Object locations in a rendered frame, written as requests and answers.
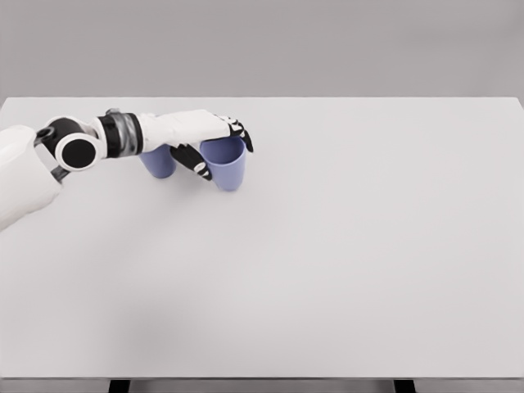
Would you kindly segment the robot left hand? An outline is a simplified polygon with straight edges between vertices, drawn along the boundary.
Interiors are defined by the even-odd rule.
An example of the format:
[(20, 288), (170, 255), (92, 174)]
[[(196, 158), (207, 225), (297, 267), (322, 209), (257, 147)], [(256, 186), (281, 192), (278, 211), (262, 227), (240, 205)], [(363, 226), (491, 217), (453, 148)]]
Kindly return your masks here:
[(173, 139), (169, 153), (179, 164), (201, 178), (211, 181), (213, 175), (201, 153), (193, 146), (197, 142), (239, 137), (246, 149), (253, 153), (251, 136), (244, 124), (236, 118), (216, 115), (206, 110), (181, 111), (168, 116)]

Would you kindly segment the blue plastic cup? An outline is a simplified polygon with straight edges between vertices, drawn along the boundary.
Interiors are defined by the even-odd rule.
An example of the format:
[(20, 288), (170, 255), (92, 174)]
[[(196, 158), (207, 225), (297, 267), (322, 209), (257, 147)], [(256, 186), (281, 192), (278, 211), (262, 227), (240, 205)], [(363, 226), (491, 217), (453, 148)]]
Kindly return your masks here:
[(155, 178), (168, 178), (174, 174), (177, 165), (170, 153), (170, 146), (163, 144), (156, 149), (143, 152), (139, 158), (147, 171)]
[(246, 144), (240, 137), (201, 142), (200, 153), (218, 189), (234, 192), (242, 185), (246, 168)]

